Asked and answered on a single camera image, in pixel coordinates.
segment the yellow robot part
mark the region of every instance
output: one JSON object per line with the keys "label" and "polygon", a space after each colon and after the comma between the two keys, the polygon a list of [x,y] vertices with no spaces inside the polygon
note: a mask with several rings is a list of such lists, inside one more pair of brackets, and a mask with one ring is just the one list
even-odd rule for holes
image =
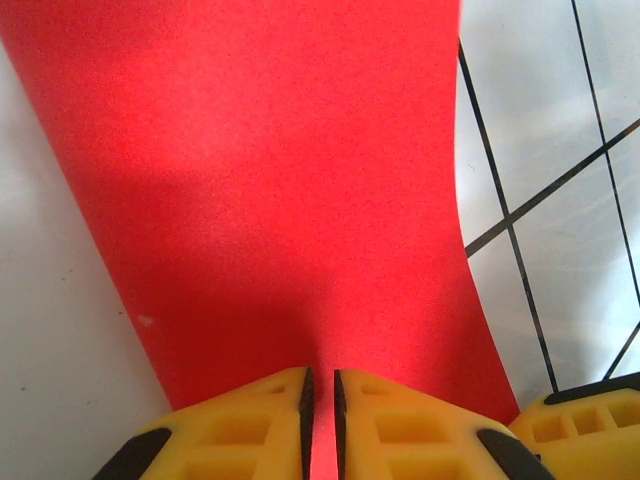
{"label": "yellow robot part", "polygon": [[311,369],[292,368],[148,425],[94,480],[308,480]]}
{"label": "yellow robot part", "polygon": [[553,479],[488,418],[359,370],[335,395],[340,480]]}
{"label": "yellow robot part", "polygon": [[510,428],[558,480],[637,480],[640,373],[543,397]]}

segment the yellow plastic part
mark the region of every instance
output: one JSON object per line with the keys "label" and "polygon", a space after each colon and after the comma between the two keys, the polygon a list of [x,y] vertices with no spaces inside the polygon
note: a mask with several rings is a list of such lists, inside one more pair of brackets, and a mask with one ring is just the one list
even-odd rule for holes
{"label": "yellow plastic part", "polygon": [[545,405],[510,426],[558,480],[640,479],[640,392],[617,390]]}
{"label": "yellow plastic part", "polygon": [[478,440],[503,425],[360,370],[340,370],[345,480],[505,480]]}
{"label": "yellow plastic part", "polygon": [[141,480],[300,480],[306,370],[283,370],[148,425],[140,433],[165,427],[172,435]]}

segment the black line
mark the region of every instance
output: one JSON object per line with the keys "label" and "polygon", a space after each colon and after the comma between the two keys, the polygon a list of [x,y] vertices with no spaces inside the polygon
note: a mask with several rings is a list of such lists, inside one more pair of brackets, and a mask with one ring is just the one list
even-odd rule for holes
{"label": "black line", "polygon": [[591,152],[587,157],[578,162],[576,166],[568,170],[565,174],[561,175],[545,188],[540,190],[536,195],[531,197],[529,200],[524,202],[518,208],[516,208],[513,212],[509,214],[503,220],[497,222],[493,227],[489,230],[481,234],[478,238],[473,240],[465,247],[465,251],[468,257],[474,255],[478,250],[484,247],[487,243],[493,240],[495,237],[504,232],[509,225],[513,225],[516,221],[520,220],[524,215],[529,213],[534,207],[539,205],[543,200],[546,200],[552,193],[562,187],[565,183],[575,177],[578,173],[583,171],[589,165],[591,165],[594,161],[600,158],[605,152],[616,146],[622,140],[624,140],[627,136],[633,133],[638,127],[640,127],[640,118],[635,122],[631,123],[627,128],[618,133],[615,137],[609,140],[607,143],[598,147],[593,152]]}
{"label": "black line", "polygon": [[629,350],[629,347],[631,346],[635,338],[638,336],[638,332],[640,332],[640,323],[636,325],[636,327],[631,332],[631,335],[629,335],[629,338],[627,338],[627,341],[624,342],[624,345],[618,352],[618,355],[616,355],[616,358],[613,360],[613,363],[609,367],[609,370],[607,370],[607,373],[604,374],[603,380],[608,380],[609,378],[611,378],[611,375],[613,374],[614,370],[618,367],[618,364],[622,360],[622,357],[624,357],[625,353],[627,353],[627,350]]}
{"label": "black line", "polygon": [[[496,166],[495,157],[493,156],[493,149],[491,148],[491,142],[489,141],[489,134],[487,133],[487,128],[484,124],[484,119],[482,118],[482,112],[480,111],[480,104],[478,103],[478,97],[476,96],[476,91],[475,91],[475,88],[473,87],[473,82],[471,81],[471,73],[469,72],[469,65],[467,64],[467,59],[464,56],[462,41],[460,41],[458,57],[460,59],[460,70],[462,71],[462,76],[464,77],[464,82],[467,87],[467,92],[469,93],[471,108],[473,109],[473,114],[476,117],[476,123],[478,124],[478,130],[480,131],[480,137],[482,138],[484,150],[487,155],[487,161],[489,162],[489,168],[491,169],[491,176],[493,177],[493,183],[495,184],[496,193],[498,194],[498,201],[500,202],[502,215],[506,220],[506,218],[508,218],[510,215],[509,207],[507,205],[507,199],[504,195],[504,190],[502,189],[502,182],[500,181],[500,174],[498,173],[498,167]],[[547,342],[544,338],[544,333],[542,332],[542,325],[540,324],[538,309],[536,308],[536,303],[533,298],[533,292],[531,290],[531,284],[529,283],[527,270],[524,266],[524,260],[522,259],[522,253],[520,251],[518,238],[516,237],[516,232],[512,224],[508,226],[508,230],[509,230],[509,240],[511,241],[513,254],[516,258],[518,271],[520,272],[520,278],[522,279],[522,287],[527,297],[527,304],[529,305],[529,311],[531,312],[531,319],[533,321],[533,325],[536,330],[536,335],[538,336],[538,343],[540,344],[540,350],[542,351],[542,357],[544,359],[544,364],[547,369],[547,374],[549,375],[549,382],[551,383],[551,388],[553,389],[553,391],[557,392],[558,383],[556,381],[556,375],[555,375],[555,372],[553,371],[553,365],[551,363],[551,356],[549,355]]]}
{"label": "black line", "polygon": [[524,268],[524,261],[522,260],[522,253],[520,252],[520,244],[516,237],[516,232],[513,225],[509,225],[507,228],[509,232],[509,238],[511,239],[511,246],[513,247],[513,253],[516,257],[516,263],[518,264],[518,270],[520,271],[520,278],[522,279],[522,286],[524,287],[524,294],[527,297],[527,304],[529,305],[529,311],[531,312],[531,318],[533,319],[533,326],[538,336],[538,343],[540,344],[540,350],[542,350],[542,357],[544,358],[544,364],[547,367],[547,374],[549,375],[549,382],[551,383],[551,389],[554,392],[558,391],[558,381],[556,380],[556,374],[553,370],[553,364],[551,363],[551,356],[549,355],[549,347],[547,341],[544,338],[542,332],[542,325],[540,323],[540,317],[538,316],[538,309],[536,303],[533,300],[533,292],[531,291],[531,284],[529,283],[529,277],[527,271]]}
{"label": "black line", "polygon": [[[593,84],[593,76],[591,75],[591,67],[589,66],[589,59],[587,58],[587,48],[584,44],[584,36],[582,35],[582,26],[580,25],[580,16],[578,15],[578,7],[576,5],[575,0],[571,0],[571,6],[573,8],[573,17],[576,21],[576,29],[578,30],[578,38],[580,39],[580,49],[582,50],[582,60],[584,61],[584,67],[587,71],[587,79],[589,80],[589,89],[591,90],[591,99],[593,100],[593,108],[596,112],[596,119],[598,120],[598,130],[600,130],[600,139],[602,140],[602,144],[606,143],[606,138],[604,135],[604,127],[602,125],[602,116],[600,115],[600,106],[598,105],[598,97],[596,95],[596,89]],[[622,216],[622,207],[620,206],[620,198],[618,196],[618,187],[616,186],[616,179],[613,173],[613,167],[611,166],[611,158],[609,156],[609,151],[607,150],[605,153],[605,159],[607,161],[607,170],[609,171],[609,180],[611,181],[611,188],[613,189],[613,197],[616,202],[616,210],[618,212],[618,221],[620,222],[620,229],[622,230],[622,239],[624,240],[624,248],[627,251],[627,258],[629,260],[629,267],[631,268],[631,278],[633,280],[633,287],[636,291],[636,299],[638,300],[638,306],[640,306],[640,289],[638,288],[638,277],[636,276],[636,269],[633,264],[633,256],[631,255],[631,247],[629,246],[629,236],[627,235],[627,228],[624,224],[624,218]],[[603,380],[607,380],[613,374],[613,371],[622,360],[626,349],[629,348],[629,345],[625,344],[622,350],[618,353],[615,360],[607,370],[607,373],[604,376]]]}
{"label": "black line", "polygon": [[588,383],[587,385],[569,388],[559,393],[552,393],[543,400],[543,403],[549,406],[562,405],[563,403],[575,402],[583,398],[595,397],[619,390],[635,390],[640,393],[640,372],[622,375],[618,378],[610,378],[600,382]]}
{"label": "black line", "polygon": [[476,89],[473,87],[473,83],[471,82],[471,73],[469,72],[469,65],[467,65],[467,59],[464,56],[464,50],[462,49],[462,41],[460,41],[460,45],[458,49],[458,57],[460,59],[460,70],[462,70],[464,83],[467,86],[467,92],[469,92],[469,100],[471,100],[471,108],[473,109],[473,114],[476,117],[478,130],[480,131],[480,138],[482,138],[484,151],[487,154],[487,160],[489,161],[489,169],[491,170],[493,183],[496,186],[496,193],[498,194],[498,201],[500,202],[502,215],[506,217],[509,215],[509,208],[507,207],[507,199],[505,198],[504,190],[502,189],[502,182],[500,181],[500,174],[498,173],[496,160],[493,156],[493,149],[491,148],[491,142],[489,141],[489,134],[487,133],[487,127],[484,124],[484,119],[482,118],[482,112],[480,112],[480,104],[478,103],[478,97],[476,96]]}

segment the square hole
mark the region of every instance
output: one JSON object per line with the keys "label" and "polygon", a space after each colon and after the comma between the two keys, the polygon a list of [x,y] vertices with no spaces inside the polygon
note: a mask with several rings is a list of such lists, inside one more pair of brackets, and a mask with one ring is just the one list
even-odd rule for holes
{"label": "square hole", "polygon": [[571,418],[576,426],[576,430],[578,430],[578,435],[602,432],[606,429],[604,422],[598,415],[595,408],[573,412],[571,414]]}
{"label": "square hole", "polygon": [[460,467],[458,459],[442,457],[407,457],[389,462],[393,480],[459,480],[462,478]]}
{"label": "square hole", "polygon": [[538,443],[553,442],[567,438],[567,431],[560,417],[547,417],[535,422],[532,426],[533,438]]}
{"label": "square hole", "polygon": [[640,402],[627,400],[609,405],[609,411],[619,428],[640,424]]}
{"label": "square hole", "polygon": [[365,395],[389,395],[389,391],[374,384],[365,383],[360,387],[360,391]]}
{"label": "square hole", "polygon": [[420,413],[384,413],[375,417],[382,443],[446,442],[440,421]]}
{"label": "square hole", "polygon": [[267,415],[229,414],[220,418],[203,439],[213,445],[262,445],[271,419]]}
{"label": "square hole", "polygon": [[251,480],[255,470],[255,461],[225,459],[189,465],[182,480]]}
{"label": "square hole", "polygon": [[271,382],[271,383],[268,383],[267,385],[260,385],[256,389],[256,393],[260,395],[265,395],[265,394],[278,395],[280,393],[284,393],[286,389],[287,387],[281,383]]}

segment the white surface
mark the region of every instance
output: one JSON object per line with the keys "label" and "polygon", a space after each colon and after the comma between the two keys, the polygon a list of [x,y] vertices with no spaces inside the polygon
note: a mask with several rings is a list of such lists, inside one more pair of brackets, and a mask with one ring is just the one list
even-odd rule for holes
{"label": "white surface", "polygon": [[469,265],[509,383],[524,408],[551,384],[508,233],[471,257]]}
{"label": "white surface", "polygon": [[640,319],[604,158],[515,230],[558,386],[602,379]]}
{"label": "white surface", "polygon": [[607,138],[640,117],[640,2],[580,0],[593,83]]}
{"label": "white surface", "polygon": [[514,210],[600,146],[570,0],[465,0],[462,44]]}
{"label": "white surface", "polygon": [[0,478],[91,478],[168,405],[0,52]]}
{"label": "white surface", "polygon": [[[607,138],[640,118],[640,4],[577,2]],[[511,210],[601,146],[571,2],[465,0],[461,38]],[[458,89],[459,96],[465,96]],[[496,188],[458,99],[456,179],[465,243],[494,224]],[[640,274],[640,132],[610,152]],[[477,174],[465,165],[473,165]],[[515,223],[560,388],[600,380],[640,321],[604,156]],[[520,404],[550,391],[505,233],[470,265]],[[614,376],[640,370],[640,340]]]}
{"label": "white surface", "polygon": [[458,66],[456,98],[456,184],[458,213],[465,245],[502,219],[498,195],[493,187],[489,162],[473,115],[469,94]]}

